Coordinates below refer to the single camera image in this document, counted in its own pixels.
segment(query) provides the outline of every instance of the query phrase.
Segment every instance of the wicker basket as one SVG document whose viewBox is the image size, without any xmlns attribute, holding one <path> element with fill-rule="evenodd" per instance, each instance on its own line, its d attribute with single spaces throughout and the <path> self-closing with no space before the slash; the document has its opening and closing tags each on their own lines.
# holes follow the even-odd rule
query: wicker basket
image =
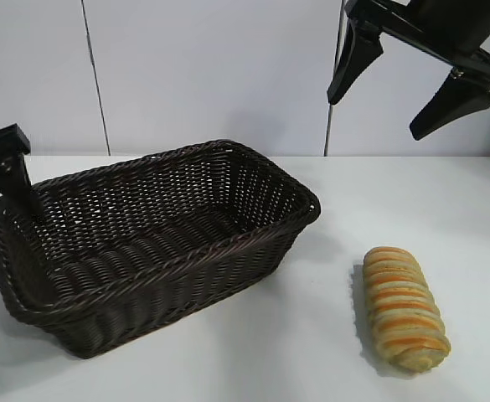
<svg viewBox="0 0 490 402">
<path fill-rule="evenodd" d="M 207 142 L 34 186 L 45 223 L 0 198 L 10 314 L 90 358 L 272 273 L 317 198 L 274 163 Z"/>
</svg>

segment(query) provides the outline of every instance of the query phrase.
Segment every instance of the basket rim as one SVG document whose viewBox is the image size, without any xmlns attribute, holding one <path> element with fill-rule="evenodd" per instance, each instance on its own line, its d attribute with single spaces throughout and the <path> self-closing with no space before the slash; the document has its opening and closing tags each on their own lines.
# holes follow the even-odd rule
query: basket rim
<svg viewBox="0 0 490 402">
<path fill-rule="evenodd" d="M 192 250 L 186 255 L 180 255 L 174 259 L 156 264 L 146 270 L 132 274 L 127 278 L 113 281 L 104 286 L 98 286 L 95 289 L 82 291 L 73 296 L 59 299 L 54 303 L 42 303 L 31 307 L 26 306 L 22 302 L 22 298 L 19 297 L 19 294 L 17 294 L 15 291 L 18 286 L 16 286 L 14 275 L 12 275 L 9 280 L 10 286 L 2 286 L 1 291 L 6 291 L 9 293 L 11 300 L 16 303 L 16 308 L 22 310 L 25 317 L 32 316 L 34 320 L 38 321 L 43 317 L 46 317 L 46 321 L 49 320 L 49 317 L 56 317 L 59 319 L 59 317 L 63 315 L 70 314 L 74 309 L 80 309 L 88 312 L 97 306 L 105 304 L 111 299 L 125 296 L 132 291 L 138 290 L 144 286 L 149 286 L 154 282 L 169 281 L 179 277 L 193 268 L 200 269 L 206 264 L 211 264 L 224 258 L 228 254 L 231 254 L 235 249 L 242 249 L 245 247 L 248 248 L 253 245 L 263 243 L 267 240 L 274 239 L 275 237 L 285 233 L 303 229 L 318 218 L 319 214 L 321 213 L 321 205 L 315 194 L 313 194 L 306 186 L 298 182 L 295 178 L 290 176 L 286 171 L 284 171 L 281 167 L 278 167 L 267 157 L 243 144 L 232 140 L 209 141 L 202 144 L 182 147 L 172 151 L 146 155 L 145 157 L 132 159 L 130 161 L 118 162 L 108 166 L 95 167 L 78 173 L 71 173 L 58 178 L 45 180 L 35 184 L 34 189 L 37 191 L 47 190 L 64 185 L 64 183 L 67 183 L 72 179 L 79 179 L 79 177 L 83 176 L 97 176 L 102 173 L 108 173 L 110 170 L 123 171 L 123 169 L 138 168 L 144 163 L 152 163 L 154 159 L 156 160 L 156 164 L 169 161 L 179 162 L 180 159 L 185 157 L 191 157 L 195 154 L 205 152 L 206 150 L 221 147 L 227 148 L 228 152 L 240 152 L 250 158 L 253 162 L 260 164 L 264 168 L 267 168 L 274 174 L 278 175 L 284 182 L 291 185 L 296 192 L 299 192 L 301 196 L 303 196 L 303 200 L 305 201 L 303 207 L 292 214 L 288 214 L 285 218 L 273 224 L 262 226 L 243 234 L 235 234 L 218 243 L 200 247 L 196 250 Z M 7 200 L 4 197 L 0 197 L 0 210 L 5 208 L 4 203 L 6 202 Z"/>
</svg>

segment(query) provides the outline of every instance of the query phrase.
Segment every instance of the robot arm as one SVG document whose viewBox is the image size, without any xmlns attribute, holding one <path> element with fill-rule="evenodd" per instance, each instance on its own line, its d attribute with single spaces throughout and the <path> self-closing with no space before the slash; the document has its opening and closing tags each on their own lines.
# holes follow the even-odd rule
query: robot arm
<svg viewBox="0 0 490 402">
<path fill-rule="evenodd" d="M 420 140 L 445 124 L 490 107 L 490 0 L 351 0 L 345 44 L 328 101 L 336 105 L 382 53 L 385 32 L 453 68 L 431 102 L 410 124 Z"/>
<path fill-rule="evenodd" d="M 30 142 L 17 124 L 0 130 L 0 193 L 35 219 L 43 211 L 28 178 L 24 154 L 30 153 Z"/>
</svg>

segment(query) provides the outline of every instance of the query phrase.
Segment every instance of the bread loaf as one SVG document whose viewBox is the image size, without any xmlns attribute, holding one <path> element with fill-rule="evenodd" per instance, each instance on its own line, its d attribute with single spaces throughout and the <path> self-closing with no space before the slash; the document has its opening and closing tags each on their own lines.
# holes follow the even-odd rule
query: bread loaf
<svg viewBox="0 0 490 402">
<path fill-rule="evenodd" d="M 420 265 L 406 250 L 378 247 L 364 257 L 366 306 L 379 355 L 414 373 L 451 351 L 440 310 Z"/>
</svg>

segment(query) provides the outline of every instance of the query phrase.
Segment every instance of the brown wicker basket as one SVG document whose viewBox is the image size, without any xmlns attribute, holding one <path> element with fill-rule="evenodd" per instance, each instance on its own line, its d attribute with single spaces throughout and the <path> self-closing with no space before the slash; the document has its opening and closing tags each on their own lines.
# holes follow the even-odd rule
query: brown wicker basket
<svg viewBox="0 0 490 402">
<path fill-rule="evenodd" d="M 317 198 L 226 140 L 36 184 L 45 222 L 0 198 L 10 314 L 90 358 L 272 273 Z"/>
</svg>

